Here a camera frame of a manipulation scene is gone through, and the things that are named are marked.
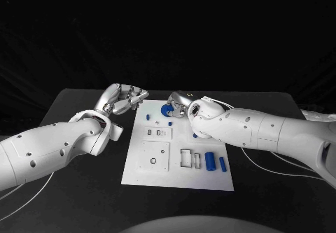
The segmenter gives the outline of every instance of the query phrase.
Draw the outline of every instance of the table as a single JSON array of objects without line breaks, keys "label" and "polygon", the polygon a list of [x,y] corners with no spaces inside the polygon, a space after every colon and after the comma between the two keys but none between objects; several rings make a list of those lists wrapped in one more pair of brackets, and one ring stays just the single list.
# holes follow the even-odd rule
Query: table
[{"label": "table", "polygon": [[[68,122],[77,112],[92,109],[103,92],[65,89],[41,125]],[[166,100],[170,93],[150,91],[147,99]],[[193,93],[238,108],[304,119],[286,93]],[[182,215],[234,217],[287,233],[336,231],[336,190],[320,180],[287,177],[261,170],[248,161],[241,149],[231,145],[227,145],[227,150],[234,192],[121,185],[134,117],[136,111],[131,110],[111,116],[111,120],[124,127],[118,142],[110,141],[100,156],[78,156],[55,173],[32,203],[0,222],[0,231],[118,232],[146,221]],[[310,174],[267,151],[247,150],[247,153],[268,169]],[[6,202],[0,201],[2,216],[32,198],[46,180],[48,177],[43,177],[28,183]]]}]

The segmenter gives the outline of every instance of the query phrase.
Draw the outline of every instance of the blue component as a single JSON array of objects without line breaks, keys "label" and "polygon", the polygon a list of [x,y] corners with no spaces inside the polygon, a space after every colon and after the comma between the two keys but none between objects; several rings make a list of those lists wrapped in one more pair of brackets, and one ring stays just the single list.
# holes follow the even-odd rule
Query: blue component
[{"label": "blue component", "polygon": [[217,163],[215,163],[215,156],[212,152],[205,153],[205,165],[208,171],[215,171]]},{"label": "blue component", "polygon": [[173,111],[173,106],[172,106],[172,104],[170,105],[163,105],[162,106],[162,114],[163,114],[163,116],[166,116],[166,117],[170,117],[169,115],[167,115],[167,112],[169,111]]},{"label": "blue component", "polygon": [[225,166],[225,162],[224,162],[224,157],[219,157],[219,162],[221,162],[222,172],[225,172],[227,166]]}]

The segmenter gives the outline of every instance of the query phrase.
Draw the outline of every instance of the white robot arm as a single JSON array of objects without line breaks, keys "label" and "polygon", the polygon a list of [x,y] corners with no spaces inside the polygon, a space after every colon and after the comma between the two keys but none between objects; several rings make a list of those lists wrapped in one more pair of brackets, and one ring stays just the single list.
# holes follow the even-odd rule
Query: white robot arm
[{"label": "white robot arm", "polygon": [[94,110],[80,112],[68,123],[55,123],[15,135],[0,142],[0,191],[39,179],[64,168],[75,156],[100,155],[108,140],[117,141],[123,127],[108,119],[111,113],[136,110],[149,92],[113,84]]},{"label": "white robot arm", "polygon": [[163,115],[188,116],[193,133],[303,162],[336,188],[336,122],[299,120],[250,109],[224,110],[214,99],[173,92]]}]

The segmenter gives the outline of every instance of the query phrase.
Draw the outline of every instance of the screw hole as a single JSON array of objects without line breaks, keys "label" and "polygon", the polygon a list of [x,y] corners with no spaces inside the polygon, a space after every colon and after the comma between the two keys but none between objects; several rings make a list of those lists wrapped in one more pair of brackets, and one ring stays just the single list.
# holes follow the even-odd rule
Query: screw hole
[{"label": "screw hole", "polygon": [[36,167],[36,161],[35,160],[30,161],[30,167]]}]

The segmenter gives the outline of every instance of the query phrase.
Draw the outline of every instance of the black backdrop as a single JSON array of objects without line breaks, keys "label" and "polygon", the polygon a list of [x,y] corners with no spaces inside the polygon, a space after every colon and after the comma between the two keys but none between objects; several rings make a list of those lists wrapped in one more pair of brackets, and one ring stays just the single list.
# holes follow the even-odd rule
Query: black backdrop
[{"label": "black backdrop", "polygon": [[336,112],[336,8],[326,3],[166,4],[146,12],[59,6],[0,2],[0,133],[38,126],[64,88],[113,83],[289,92]]}]

